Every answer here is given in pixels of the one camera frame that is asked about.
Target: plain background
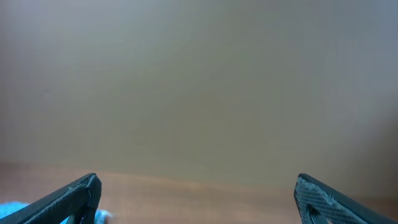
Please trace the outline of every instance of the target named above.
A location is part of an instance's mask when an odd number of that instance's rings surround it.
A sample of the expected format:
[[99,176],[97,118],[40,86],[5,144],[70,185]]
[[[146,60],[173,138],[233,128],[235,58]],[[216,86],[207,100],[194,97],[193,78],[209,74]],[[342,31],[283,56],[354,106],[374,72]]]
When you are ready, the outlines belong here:
[[398,196],[395,0],[0,3],[0,160]]

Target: textured gripper pad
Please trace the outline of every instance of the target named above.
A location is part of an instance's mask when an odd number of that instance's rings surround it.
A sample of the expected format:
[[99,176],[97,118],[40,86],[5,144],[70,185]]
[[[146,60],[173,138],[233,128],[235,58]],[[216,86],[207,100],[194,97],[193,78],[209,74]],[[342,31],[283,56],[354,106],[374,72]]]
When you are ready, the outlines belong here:
[[333,224],[365,224],[353,212],[338,203],[315,184],[299,177],[295,188],[295,198],[303,224],[312,224],[309,209],[314,208],[321,216]]

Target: light blue fabric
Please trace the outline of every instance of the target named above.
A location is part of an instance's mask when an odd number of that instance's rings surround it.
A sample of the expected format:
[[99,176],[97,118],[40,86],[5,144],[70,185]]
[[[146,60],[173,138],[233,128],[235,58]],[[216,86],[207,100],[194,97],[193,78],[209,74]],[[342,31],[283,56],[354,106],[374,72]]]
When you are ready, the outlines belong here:
[[[0,203],[0,218],[6,217],[11,213],[14,213],[24,207],[28,206],[28,203],[23,202],[7,202],[7,203]],[[95,213],[95,220],[94,224],[104,224],[106,217],[112,217],[112,214],[107,212],[106,210],[97,210]]]

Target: wooden table surface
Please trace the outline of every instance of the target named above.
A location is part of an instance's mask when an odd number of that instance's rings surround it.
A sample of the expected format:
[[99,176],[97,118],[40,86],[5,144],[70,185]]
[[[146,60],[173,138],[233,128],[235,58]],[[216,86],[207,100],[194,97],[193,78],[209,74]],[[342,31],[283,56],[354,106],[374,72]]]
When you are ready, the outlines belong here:
[[[0,163],[0,203],[34,202],[92,170]],[[103,183],[99,208],[109,223],[301,223],[293,188],[251,189],[114,172]],[[356,198],[397,220],[398,203]]]

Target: blue cloth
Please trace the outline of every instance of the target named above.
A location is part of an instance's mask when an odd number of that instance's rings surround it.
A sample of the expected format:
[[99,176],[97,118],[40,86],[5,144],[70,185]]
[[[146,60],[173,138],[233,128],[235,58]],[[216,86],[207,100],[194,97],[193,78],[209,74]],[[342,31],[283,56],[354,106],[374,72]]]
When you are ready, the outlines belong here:
[[[28,206],[28,203],[23,202],[7,202],[0,203],[0,218],[6,217],[11,213],[14,213],[24,207]],[[112,217],[112,214],[106,210],[97,210],[95,213],[94,224],[105,224],[106,217]]]

